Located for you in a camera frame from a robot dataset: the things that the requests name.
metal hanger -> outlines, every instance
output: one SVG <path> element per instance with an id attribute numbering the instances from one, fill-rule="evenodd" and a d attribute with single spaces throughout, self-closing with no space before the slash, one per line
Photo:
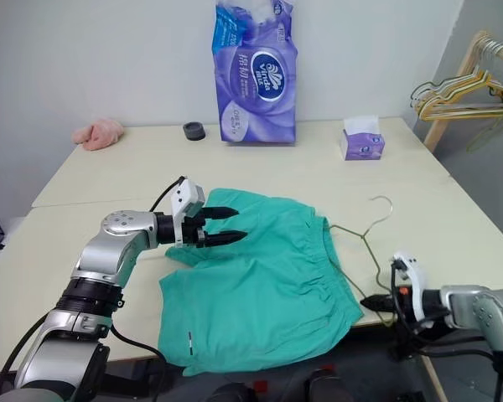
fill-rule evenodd
<path id="1" fill-rule="evenodd" d="M 360 239 L 363 240 L 363 242 L 365 243 L 366 245 L 366 248 L 367 248 L 367 251 L 369 251 L 369 254 L 371 255 L 371 258 L 373 260 L 373 262 L 375 263 L 375 266 L 376 266 L 376 277 L 375 277 L 375 280 L 376 280 L 376 284 L 381 287 L 382 289 L 385 289 L 386 291 L 391 291 L 389 287 L 383 285 L 381 282 L 380 282 L 380 274 L 381 274 L 381 267 L 380 267 L 380 264 L 378 264 L 378 260 L 376 259 L 375 257 L 375 253 L 372 252 L 372 249 L 371 249 L 371 246 L 369 245 L 369 242 L 367 241 L 367 238 L 366 236 L 369 234 L 369 232 L 371 232 L 371 229 L 381 223 L 381 222 L 384 222 L 385 220 L 388 220 L 392 214 L 393 214 L 393 202 L 388 198 L 386 197 L 385 195 L 377 195 L 373 198 L 370 198 L 369 200 L 370 201 L 375 201 L 377 199 L 385 199 L 388 203 L 389 203 L 389 212 L 387 213 L 386 216 L 384 216 L 383 218 L 380 218 L 380 219 L 377 219 L 375 220 L 374 222 L 371 223 L 371 225 L 369 226 L 369 228 L 367 228 L 367 230 L 363 233 L 363 234 L 359 234 L 357 232 L 355 232 L 354 230 L 350 230 L 350 229 L 347 229 L 341 225 L 338 225 L 338 224 L 332 224 L 329 228 L 332 229 L 332 228 L 336 228 L 336 229 L 341 229 L 347 233 L 350 233 L 351 235 L 354 235 L 354 236 L 358 236 Z"/>
<path id="2" fill-rule="evenodd" d="M 482 38 L 478 42 L 477 49 L 480 52 L 479 63 L 477 66 L 483 63 L 491 64 L 495 60 L 496 55 L 503 49 L 503 44 L 490 38 Z M 488 86 L 490 88 L 491 94 L 491 91 L 494 91 L 494 94 L 492 95 L 498 95 L 501 97 L 502 103 L 489 105 L 454 104 L 454 102 L 456 102 L 464 94 L 484 86 Z M 431 91 L 431 93 L 432 92 L 434 95 L 427 97 L 423 100 L 423 102 L 420 101 L 418 105 L 414 106 L 422 120 L 458 120 L 475 117 L 499 117 L 500 120 L 503 119 L 503 85 L 497 80 L 492 80 L 487 69 L 483 77 L 479 80 L 461 81 L 460 83 L 454 82 L 453 84 L 444 86 L 441 92 Z"/>
<path id="3" fill-rule="evenodd" d="M 503 44 L 488 37 L 484 37 L 480 39 L 475 48 L 479 52 L 478 62 L 471 74 L 443 80 L 439 85 L 435 85 L 432 82 L 425 83 L 414 90 L 410 96 L 410 106 L 414 107 L 419 115 L 421 115 L 420 110 L 422 109 L 421 101 L 423 101 L 425 106 L 429 101 L 435 101 L 437 99 L 449 100 L 451 99 L 451 95 L 458 94 L 459 90 L 462 92 L 467 89 L 474 90 L 476 87 L 474 87 L 473 84 L 484 82 L 481 80 L 484 70 L 489 69 L 496 55 L 503 49 Z"/>
<path id="4" fill-rule="evenodd" d="M 385 220 L 389 219 L 392 214 L 393 214 L 393 202 L 388 198 L 386 197 L 385 195 L 377 195 L 373 198 L 369 198 L 370 201 L 375 201 L 377 199 L 385 199 L 388 203 L 389 203 L 389 212 L 386 216 L 384 216 L 383 218 L 380 218 L 380 219 L 377 219 L 375 220 L 374 222 L 372 222 L 369 227 L 367 228 L 367 230 L 364 232 L 364 234 L 359 234 L 357 232 L 355 232 L 354 230 L 350 230 L 350 229 L 347 229 L 347 228 L 344 228 L 343 226 L 340 226 L 338 224 L 332 224 L 329 228 L 330 229 L 333 229 L 333 228 L 336 228 L 336 229 L 341 229 L 343 230 L 344 232 L 347 232 L 347 233 L 350 233 L 351 235 L 354 235 L 354 236 L 358 236 L 360 239 L 363 240 L 363 242 L 365 243 L 366 245 L 366 248 L 367 248 L 367 251 L 369 251 L 369 254 L 371 255 L 371 258 L 373 260 L 373 262 L 375 263 L 375 266 L 376 266 L 376 276 L 375 276 L 375 282 L 376 284 L 381 287 L 382 289 L 386 290 L 388 293 L 391 292 L 391 289 L 385 285 L 383 285 L 381 282 L 380 282 L 380 274 L 381 274 L 381 268 L 380 268 L 380 264 L 378 264 L 378 261 L 376 260 L 376 257 L 375 257 L 375 253 L 372 252 L 372 249 L 371 249 L 371 246 L 369 245 L 369 242 L 367 241 L 367 238 L 366 236 L 369 234 L 369 232 L 371 231 L 371 229 L 381 223 L 381 222 L 384 222 Z M 354 283 L 354 281 L 352 281 L 348 275 L 346 275 L 343 270 L 341 269 L 340 266 L 337 267 L 341 273 L 345 276 L 345 278 L 348 280 L 348 282 L 350 282 L 352 284 L 352 286 L 355 287 L 355 289 L 363 296 L 363 298 L 367 298 L 367 295 L 361 290 L 361 288 L 356 284 Z M 378 318 L 380 319 L 380 321 L 386 326 L 386 327 L 390 327 L 391 325 L 393 325 L 393 323 L 395 322 L 395 316 L 392 317 L 392 319 L 390 319 L 389 321 L 387 321 L 379 312 L 375 312 L 376 315 L 378 316 Z"/>

tissue box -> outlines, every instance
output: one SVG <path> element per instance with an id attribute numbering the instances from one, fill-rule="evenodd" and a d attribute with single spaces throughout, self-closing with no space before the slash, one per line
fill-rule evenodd
<path id="1" fill-rule="evenodd" d="M 345 119 L 340 145 L 346 161 L 380 159 L 386 143 L 380 134 L 378 116 Z"/>
<path id="2" fill-rule="evenodd" d="M 359 132 L 349 136 L 343 130 L 341 137 L 341 151 L 346 161 L 380 159 L 385 145 L 380 134 Z"/>

white wall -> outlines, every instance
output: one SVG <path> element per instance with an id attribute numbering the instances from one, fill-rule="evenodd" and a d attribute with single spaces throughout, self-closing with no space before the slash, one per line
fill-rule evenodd
<path id="1" fill-rule="evenodd" d="M 407 116 L 462 0 L 301 0 L 298 119 Z M 214 0 L 0 0 L 0 219 L 26 214 L 99 117 L 216 120 Z"/>

purple tissue pack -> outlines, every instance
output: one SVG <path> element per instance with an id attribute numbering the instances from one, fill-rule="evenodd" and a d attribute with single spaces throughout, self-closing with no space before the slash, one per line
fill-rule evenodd
<path id="1" fill-rule="evenodd" d="M 272 17 L 259 23 L 244 8 L 216 5 L 212 54 L 223 141 L 295 141 L 292 10 L 272 0 Z"/>
<path id="2" fill-rule="evenodd" d="M 346 161 L 358 161 L 380 159 L 386 144 L 380 134 L 358 132 L 348 135 L 343 130 L 340 145 Z"/>

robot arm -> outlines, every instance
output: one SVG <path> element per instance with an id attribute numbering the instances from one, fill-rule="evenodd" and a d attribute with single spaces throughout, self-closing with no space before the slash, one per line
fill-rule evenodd
<path id="1" fill-rule="evenodd" d="M 426 289 L 424 271 L 415 258 L 396 253 L 392 262 L 395 272 L 408 279 L 411 287 L 400 286 L 393 291 L 400 299 L 402 313 L 420 327 L 428 328 L 427 321 L 436 312 L 446 312 L 441 318 L 455 329 L 474 329 L 482 332 L 494 355 L 494 370 L 503 379 L 503 289 L 492 291 L 483 286 L 444 286 L 439 290 Z M 390 295 L 373 295 L 362 301 L 374 311 L 394 312 Z"/>
<path id="2" fill-rule="evenodd" d="M 234 209 L 203 208 L 201 187 L 185 179 L 172 196 L 172 215 L 117 211 L 101 222 L 83 249 L 56 307 L 49 312 L 15 378 L 15 390 L 0 402 L 89 401 L 104 374 L 109 347 L 99 343 L 122 307 L 122 289 L 139 254 L 159 244 L 206 247 L 246 236 L 230 230 L 208 234 L 206 219 L 225 219 Z"/>

